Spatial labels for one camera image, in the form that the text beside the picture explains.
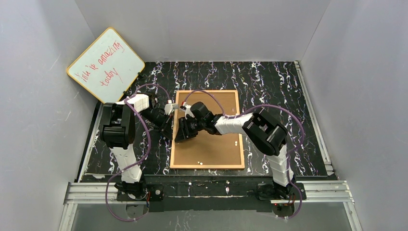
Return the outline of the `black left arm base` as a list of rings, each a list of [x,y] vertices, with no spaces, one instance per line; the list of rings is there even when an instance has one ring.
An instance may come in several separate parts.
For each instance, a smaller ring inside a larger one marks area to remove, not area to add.
[[[117,201],[160,202],[164,197],[164,187],[160,184],[118,182],[114,187],[118,190]]]

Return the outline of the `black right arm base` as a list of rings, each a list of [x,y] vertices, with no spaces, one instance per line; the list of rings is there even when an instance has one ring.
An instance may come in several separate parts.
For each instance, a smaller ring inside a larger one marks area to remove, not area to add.
[[[255,188],[255,195],[261,201],[282,200],[281,204],[290,204],[296,200],[307,199],[306,190],[302,183],[295,183],[281,186],[277,183],[260,183]]]

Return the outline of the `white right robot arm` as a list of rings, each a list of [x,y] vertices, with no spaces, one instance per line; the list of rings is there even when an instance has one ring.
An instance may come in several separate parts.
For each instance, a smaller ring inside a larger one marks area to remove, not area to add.
[[[214,114],[203,102],[197,102],[182,103],[180,109],[185,116],[178,119],[176,142],[190,140],[201,130],[211,135],[244,134],[267,156],[274,183],[282,187],[294,184],[287,155],[288,131],[264,108],[246,114],[224,115]]]

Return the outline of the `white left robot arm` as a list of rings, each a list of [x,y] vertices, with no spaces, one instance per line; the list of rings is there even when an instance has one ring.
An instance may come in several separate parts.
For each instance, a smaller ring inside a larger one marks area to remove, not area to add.
[[[164,108],[159,108],[157,103],[156,94],[146,92],[137,93],[116,103],[107,103],[102,107],[100,138],[114,154],[119,169],[124,171],[121,180],[125,183],[138,183],[142,178],[139,164],[125,169],[137,162],[133,150],[136,136],[135,111],[155,125],[163,137],[172,140],[172,117],[177,105],[168,100]]]

